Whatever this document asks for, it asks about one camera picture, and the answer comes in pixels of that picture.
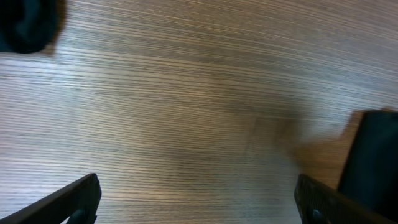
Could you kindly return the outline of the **black t-shirt with logo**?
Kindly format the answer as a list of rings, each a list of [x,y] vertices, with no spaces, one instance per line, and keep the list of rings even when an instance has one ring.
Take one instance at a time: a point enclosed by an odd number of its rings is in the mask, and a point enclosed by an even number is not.
[[[397,221],[397,113],[367,111],[356,132],[339,193]]]

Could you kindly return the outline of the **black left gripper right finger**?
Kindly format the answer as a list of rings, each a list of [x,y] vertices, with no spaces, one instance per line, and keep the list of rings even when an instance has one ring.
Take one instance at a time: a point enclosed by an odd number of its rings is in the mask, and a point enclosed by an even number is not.
[[[396,224],[306,174],[298,176],[294,198],[303,224]]]

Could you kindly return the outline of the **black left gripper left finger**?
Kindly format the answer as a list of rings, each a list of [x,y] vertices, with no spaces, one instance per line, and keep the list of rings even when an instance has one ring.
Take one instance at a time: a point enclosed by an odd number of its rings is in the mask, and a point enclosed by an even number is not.
[[[1,224],[94,224],[101,200],[100,181],[88,174],[41,200],[1,219]]]

